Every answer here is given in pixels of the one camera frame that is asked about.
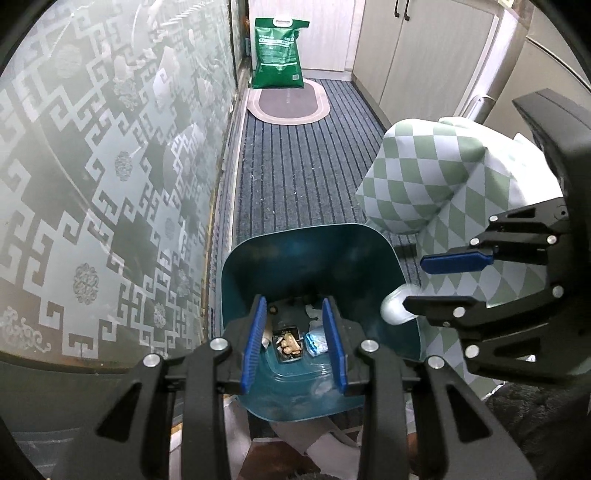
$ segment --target frosted glass partition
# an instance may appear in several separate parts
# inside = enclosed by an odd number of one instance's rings
[[[58,0],[0,77],[0,351],[90,367],[204,338],[235,94],[223,0]]]

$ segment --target blue wrapper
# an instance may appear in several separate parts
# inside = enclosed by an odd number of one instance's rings
[[[306,333],[304,335],[304,343],[306,344],[306,350],[308,350],[311,356],[318,356],[329,351],[326,345],[324,327],[318,327]]]

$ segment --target plastic bag handle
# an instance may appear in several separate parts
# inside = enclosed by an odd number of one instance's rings
[[[292,26],[293,23],[293,19],[289,17],[275,17],[273,19],[273,25],[275,25],[276,27],[288,28]]]

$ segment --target green bag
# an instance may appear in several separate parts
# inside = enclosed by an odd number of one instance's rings
[[[304,88],[296,39],[310,22],[294,20],[289,27],[276,27],[272,18],[255,20],[257,66],[252,88]]]

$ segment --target blue gripper pad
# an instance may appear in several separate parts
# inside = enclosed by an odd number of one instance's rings
[[[477,250],[472,252],[426,255],[421,259],[421,268],[430,275],[464,272],[480,272],[495,262],[493,255]]]
[[[262,334],[265,330],[266,323],[267,299],[261,296],[252,318],[251,331],[248,335],[242,358],[240,386],[243,394],[248,393],[255,381],[256,369],[261,358]]]
[[[330,366],[333,371],[335,384],[341,393],[347,389],[347,359],[341,341],[339,330],[335,322],[335,313],[330,307],[329,299],[322,302],[322,324],[326,345],[329,349]]]

